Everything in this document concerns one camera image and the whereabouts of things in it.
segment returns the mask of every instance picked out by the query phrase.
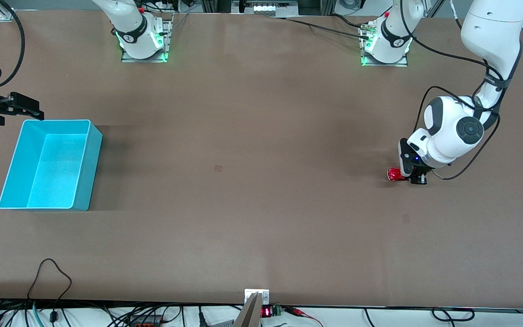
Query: blue plastic container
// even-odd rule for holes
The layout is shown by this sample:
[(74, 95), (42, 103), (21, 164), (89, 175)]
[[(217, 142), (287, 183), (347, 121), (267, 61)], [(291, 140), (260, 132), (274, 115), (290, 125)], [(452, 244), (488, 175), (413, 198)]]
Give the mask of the blue plastic container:
[(102, 133), (90, 120), (25, 120), (0, 209), (86, 211)]

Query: teal cable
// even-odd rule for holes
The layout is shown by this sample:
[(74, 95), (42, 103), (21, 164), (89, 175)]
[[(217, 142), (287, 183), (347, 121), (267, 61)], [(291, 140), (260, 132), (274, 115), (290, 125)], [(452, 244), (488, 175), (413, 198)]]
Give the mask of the teal cable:
[(34, 302), (34, 304), (31, 306), (31, 310), (34, 311), (35, 320), (38, 322), (39, 327), (44, 327), (44, 325), (43, 325), (41, 319), (39, 318), (38, 311), (35, 309), (35, 302)]

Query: brown table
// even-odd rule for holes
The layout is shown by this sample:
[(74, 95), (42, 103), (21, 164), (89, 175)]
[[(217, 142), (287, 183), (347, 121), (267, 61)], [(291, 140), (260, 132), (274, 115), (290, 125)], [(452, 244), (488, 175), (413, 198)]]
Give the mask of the brown table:
[[(469, 94), (477, 65), (413, 45), (408, 68), (361, 67), (355, 39), (240, 15), (189, 16), (167, 64), (121, 64), (101, 12), (20, 18), (25, 60), (0, 94), (88, 118), (104, 142), (90, 211), (0, 210), (0, 297), (24, 297), (53, 257), (68, 298), (240, 302), (262, 287), (296, 304), (523, 308), (523, 58), (478, 160), (420, 187), (386, 180), (396, 143), (427, 87)], [(470, 55), (452, 20), (417, 34)], [(18, 49), (3, 23), (4, 72)], [(21, 121), (0, 128), (0, 191)], [(66, 285), (51, 266), (40, 282), (35, 297)]]

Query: white bracket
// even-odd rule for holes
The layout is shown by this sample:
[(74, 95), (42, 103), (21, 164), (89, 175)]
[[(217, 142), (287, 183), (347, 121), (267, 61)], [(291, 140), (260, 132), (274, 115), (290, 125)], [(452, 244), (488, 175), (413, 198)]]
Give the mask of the white bracket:
[(253, 293), (259, 292), (263, 296), (263, 305), (267, 306), (270, 304), (270, 290), (261, 290), (257, 288), (245, 288), (243, 303), (247, 302), (249, 296)]

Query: red object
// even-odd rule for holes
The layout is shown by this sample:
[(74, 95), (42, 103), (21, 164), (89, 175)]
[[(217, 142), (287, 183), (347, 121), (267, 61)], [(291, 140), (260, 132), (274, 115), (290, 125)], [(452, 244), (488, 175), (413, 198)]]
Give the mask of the red object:
[(397, 182), (399, 180), (407, 180), (407, 178), (404, 178), (402, 175), (401, 175), (401, 170), (400, 168), (389, 168), (388, 170), (386, 170), (386, 177), (391, 181), (391, 182)]

